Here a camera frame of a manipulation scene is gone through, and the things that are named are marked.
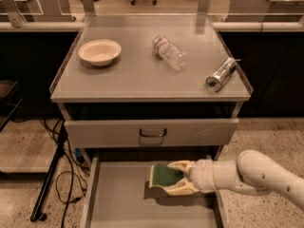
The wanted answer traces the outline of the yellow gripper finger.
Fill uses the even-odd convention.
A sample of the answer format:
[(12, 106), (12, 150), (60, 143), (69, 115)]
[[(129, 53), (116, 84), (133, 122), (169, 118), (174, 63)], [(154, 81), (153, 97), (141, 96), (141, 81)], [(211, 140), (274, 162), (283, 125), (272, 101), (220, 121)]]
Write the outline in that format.
[(176, 184), (165, 187), (164, 191), (170, 196), (187, 196), (197, 193), (199, 189), (189, 179), (183, 178)]
[(167, 167), (181, 171), (183, 174), (189, 175), (191, 168), (193, 167), (194, 162), (193, 161), (173, 161), (170, 162)]

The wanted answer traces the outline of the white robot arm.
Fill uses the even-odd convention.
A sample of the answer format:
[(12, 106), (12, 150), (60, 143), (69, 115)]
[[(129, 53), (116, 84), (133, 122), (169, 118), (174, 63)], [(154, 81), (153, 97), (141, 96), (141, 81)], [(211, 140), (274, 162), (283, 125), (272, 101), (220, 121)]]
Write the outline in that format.
[(168, 167), (182, 172), (181, 180), (164, 188), (172, 196), (217, 190), (264, 196), (274, 191), (304, 209), (304, 179), (256, 150), (241, 152), (235, 161), (174, 161)]

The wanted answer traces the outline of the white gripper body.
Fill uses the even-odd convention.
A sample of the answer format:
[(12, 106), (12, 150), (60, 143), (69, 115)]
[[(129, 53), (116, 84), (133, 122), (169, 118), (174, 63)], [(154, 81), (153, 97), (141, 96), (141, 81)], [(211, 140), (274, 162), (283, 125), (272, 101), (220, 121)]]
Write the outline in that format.
[(194, 187), (202, 193), (211, 193), (217, 190), (211, 160), (195, 161), (191, 167), (189, 179)]

